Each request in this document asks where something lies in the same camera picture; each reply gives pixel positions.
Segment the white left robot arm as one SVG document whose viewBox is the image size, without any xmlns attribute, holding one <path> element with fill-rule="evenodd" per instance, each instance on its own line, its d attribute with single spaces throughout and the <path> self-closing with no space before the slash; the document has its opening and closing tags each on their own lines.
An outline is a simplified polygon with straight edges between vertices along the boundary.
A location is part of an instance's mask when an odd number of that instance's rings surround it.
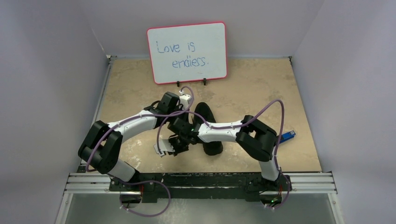
<svg viewBox="0 0 396 224">
<path fill-rule="evenodd" d="M 121 180 L 128 191 L 139 186 L 139 171 L 119 158 L 121 145 L 145 131 L 154 130 L 171 118 L 187 111 L 194 100 L 193 94 L 180 95 L 166 92 L 161 100 L 153 102 L 136 115 L 105 123 L 94 122 L 78 150 L 78 156 L 86 162 L 86 171 L 98 171 Z"/>
</svg>

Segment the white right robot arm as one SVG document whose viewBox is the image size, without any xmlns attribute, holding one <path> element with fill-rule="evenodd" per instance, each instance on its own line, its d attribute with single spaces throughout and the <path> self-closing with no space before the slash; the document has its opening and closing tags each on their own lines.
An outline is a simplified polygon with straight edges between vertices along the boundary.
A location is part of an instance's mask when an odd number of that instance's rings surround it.
<svg viewBox="0 0 396 224">
<path fill-rule="evenodd" d="M 170 121 L 168 129 L 175 134 L 170 138 L 175 153 L 186 151 L 189 145 L 201 144 L 207 155 L 215 156 L 223 152 L 223 142 L 237 143 L 259 162 L 266 189 L 273 190 L 280 185 L 274 152 L 279 137 L 275 130 L 253 116 L 246 115 L 231 123 L 217 123 L 214 118 L 204 122 L 196 115 L 190 123 L 183 115 Z"/>
</svg>

